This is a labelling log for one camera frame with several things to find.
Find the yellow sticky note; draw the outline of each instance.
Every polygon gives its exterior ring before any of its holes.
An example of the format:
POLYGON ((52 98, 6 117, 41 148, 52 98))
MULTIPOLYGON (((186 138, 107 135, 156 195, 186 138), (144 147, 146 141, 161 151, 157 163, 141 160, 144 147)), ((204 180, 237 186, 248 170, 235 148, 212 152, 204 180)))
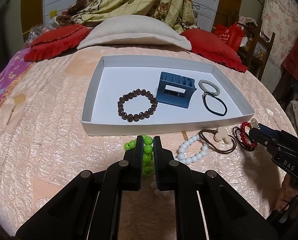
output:
POLYGON ((56 17, 56 16, 57 16, 57 10, 50 12, 50 19, 52 19, 53 17, 56 17))
POLYGON ((17 106, 17 105, 26 101, 26 96, 25 96, 25 94, 21 93, 19 95, 14 96, 13 101, 15 102, 15 105, 17 106))

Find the red ruffled pillow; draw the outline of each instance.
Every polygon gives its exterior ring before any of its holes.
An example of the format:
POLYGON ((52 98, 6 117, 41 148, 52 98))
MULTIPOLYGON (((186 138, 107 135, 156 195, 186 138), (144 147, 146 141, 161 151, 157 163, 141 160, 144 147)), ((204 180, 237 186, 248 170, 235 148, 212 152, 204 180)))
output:
POLYGON ((247 71, 248 68, 242 64, 238 54, 213 33, 201 29, 189 29, 180 35, 190 41, 193 53, 236 71, 243 73, 247 71))
POLYGON ((90 30, 83 25, 69 25, 40 35, 32 44, 25 61, 39 61, 58 56, 67 49, 78 46, 90 30))

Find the white cardboard tray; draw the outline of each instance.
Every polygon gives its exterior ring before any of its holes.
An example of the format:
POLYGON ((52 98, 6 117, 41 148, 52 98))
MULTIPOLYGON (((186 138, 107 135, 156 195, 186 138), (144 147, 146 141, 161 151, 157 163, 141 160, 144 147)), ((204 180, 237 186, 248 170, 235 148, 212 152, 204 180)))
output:
MULTIPOLYGON (((224 107, 207 96, 210 109, 223 113, 224 107)), ((143 96, 127 101, 124 110, 138 114, 148 110, 149 100, 143 96)), ((92 75, 82 111, 81 123, 89 136, 158 134, 200 130, 246 122, 254 110, 234 84, 214 65, 172 57, 112 55, 100 59, 92 75), (158 103, 148 119, 129 123, 118 116, 117 102, 124 94, 136 89, 151 91, 156 96, 161 72, 169 72, 195 80, 188 109, 158 103), (228 108, 225 116, 210 113, 202 101, 198 82, 206 79, 220 88, 228 108)))

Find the wooden chair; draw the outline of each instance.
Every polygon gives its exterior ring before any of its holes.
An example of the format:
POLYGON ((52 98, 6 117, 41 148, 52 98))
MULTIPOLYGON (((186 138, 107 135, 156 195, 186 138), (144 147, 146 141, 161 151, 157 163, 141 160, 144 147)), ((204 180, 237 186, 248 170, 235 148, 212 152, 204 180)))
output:
POLYGON ((266 42, 261 36, 261 27, 262 27, 262 19, 259 20, 257 28, 252 28, 249 26, 246 26, 244 24, 238 23, 244 28, 244 31, 246 35, 249 36, 253 35, 253 40, 251 43, 251 46, 249 48, 249 51, 246 51, 244 48, 239 48, 237 51, 238 55, 240 56, 242 63, 248 67, 248 70, 250 71, 251 65, 256 65, 260 67, 259 75, 258 75, 258 80, 261 81, 264 68, 266 67, 267 61, 269 59, 269 55, 273 46, 274 38, 276 36, 275 33, 272 33, 271 39, 269 42, 266 42), (266 53, 263 57, 263 60, 257 58, 255 55, 253 55, 255 47, 257 46, 257 43, 262 44, 266 49, 266 53))

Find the screw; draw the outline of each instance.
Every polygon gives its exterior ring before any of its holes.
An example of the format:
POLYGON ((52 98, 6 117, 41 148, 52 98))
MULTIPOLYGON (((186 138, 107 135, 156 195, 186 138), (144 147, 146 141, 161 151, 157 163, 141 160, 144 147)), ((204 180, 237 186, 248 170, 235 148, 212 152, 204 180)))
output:
POLYGON ((176 166, 179 165, 179 162, 176 161, 176 160, 172 160, 172 161, 169 162, 169 164, 170 164, 170 166, 172 166, 172 167, 176 167, 176 166))
POLYGON ((126 167, 126 166, 129 165, 129 162, 126 161, 126 160, 122 160, 122 161, 119 162, 119 165, 120 165, 121 167, 126 167))
POLYGON ((215 176, 217 176, 217 173, 213 170, 210 170, 207 172, 207 175, 211 178, 215 178, 215 176))
POLYGON ((83 177, 83 178, 87 178, 91 175, 91 172, 90 171, 83 171, 80 173, 80 176, 83 177))

